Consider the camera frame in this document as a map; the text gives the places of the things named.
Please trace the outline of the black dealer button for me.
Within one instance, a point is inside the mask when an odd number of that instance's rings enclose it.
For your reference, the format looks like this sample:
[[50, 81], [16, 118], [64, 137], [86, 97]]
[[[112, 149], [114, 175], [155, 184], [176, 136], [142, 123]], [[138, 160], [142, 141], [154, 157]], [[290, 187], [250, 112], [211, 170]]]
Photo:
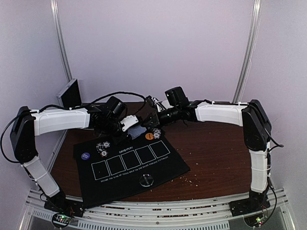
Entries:
[[139, 178], [139, 183], [143, 187], [150, 187], [154, 183], [154, 178], [150, 174], [146, 173]]

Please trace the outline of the grey playing card deck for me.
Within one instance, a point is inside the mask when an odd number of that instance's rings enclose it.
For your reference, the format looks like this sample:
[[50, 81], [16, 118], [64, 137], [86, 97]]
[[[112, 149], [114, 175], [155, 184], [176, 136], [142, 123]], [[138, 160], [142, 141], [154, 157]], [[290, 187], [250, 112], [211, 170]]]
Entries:
[[142, 126], [134, 126], [130, 127], [127, 131], [127, 133], [131, 136], [131, 139], [136, 139], [139, 137], [141, 134], [145, 133], [147, 129]]

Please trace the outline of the poker chip pile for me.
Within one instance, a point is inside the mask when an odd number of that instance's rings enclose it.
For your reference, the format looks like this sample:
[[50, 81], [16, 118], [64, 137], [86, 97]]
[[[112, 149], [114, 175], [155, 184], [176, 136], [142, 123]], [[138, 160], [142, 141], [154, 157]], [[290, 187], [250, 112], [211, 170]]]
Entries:
[[99, 142], [96, 145], [96, 150], [100, 154], [101, 157], [106, 157], [108, 155], [107, 149], [110, 147], [110, 142]]
[[161, 130], [157, 129], [157, 128], [154, 128], [153, 129], [153, 137], [154, 137], [154, 139], [159, 139], [160, 136], [161, 136]]

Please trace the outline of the orange big blind button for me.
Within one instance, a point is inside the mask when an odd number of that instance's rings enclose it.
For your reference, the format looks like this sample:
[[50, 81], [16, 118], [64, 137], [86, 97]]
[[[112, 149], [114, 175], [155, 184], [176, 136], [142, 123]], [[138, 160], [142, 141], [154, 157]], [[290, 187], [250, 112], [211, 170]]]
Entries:
[[154, 135], [153, 135], [153, 133], [147, 133], [147, 134], [145, 134], [145, 138], [147, 140], [153, 140], [154, 139]]

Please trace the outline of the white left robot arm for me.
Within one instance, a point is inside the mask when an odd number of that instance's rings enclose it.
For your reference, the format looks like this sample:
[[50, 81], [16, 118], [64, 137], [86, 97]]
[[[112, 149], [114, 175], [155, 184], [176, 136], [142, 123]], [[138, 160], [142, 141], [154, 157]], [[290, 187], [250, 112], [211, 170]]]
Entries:
[[36, 150], [37, 136], [69, 129], [94, 128], [113, 136], [127, 136], [128, 129], [138, 123], [134, 115], [121, 117], [116, 111], [103, 111], [96, 106], [30, 110], [27, 106], [19, 109], [12, 120], [10, 140], [16, 162], [25, 171], [43, 193], [50, 199], [50, 204], [59, 213], [69, 209], [69, 202], [63, 197], [56, 180], [51, 176]]

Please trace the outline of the purple small blind button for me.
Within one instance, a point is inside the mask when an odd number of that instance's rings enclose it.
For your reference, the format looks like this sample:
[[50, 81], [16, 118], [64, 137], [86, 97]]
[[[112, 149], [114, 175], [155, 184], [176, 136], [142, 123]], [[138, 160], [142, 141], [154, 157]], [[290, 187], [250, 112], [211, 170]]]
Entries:
[[91, 157], [90, 153], [88, 152], [84, 152], [82, 155], [81, 155], [81, 159], [86, 161], [86, 160], [89, 160]]

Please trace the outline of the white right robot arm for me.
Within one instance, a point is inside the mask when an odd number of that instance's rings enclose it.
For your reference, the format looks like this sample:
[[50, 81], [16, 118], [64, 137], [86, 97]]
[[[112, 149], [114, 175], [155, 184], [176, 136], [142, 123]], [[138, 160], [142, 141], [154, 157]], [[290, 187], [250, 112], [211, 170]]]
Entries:
[[233, 202], [232, 206], [257, 211], [265, 205], [271, 171], [270, 146], [272, 125], [258, 100], [248, 103], [226, 103], [209, 100], [193, 102], [159, 102], [143, 121], [148, 129], [162, 127], [178, 120], [191, 122], [218, 122], [243, 128], [244, 143], [251, 159], [251, 186], [249, 197]]

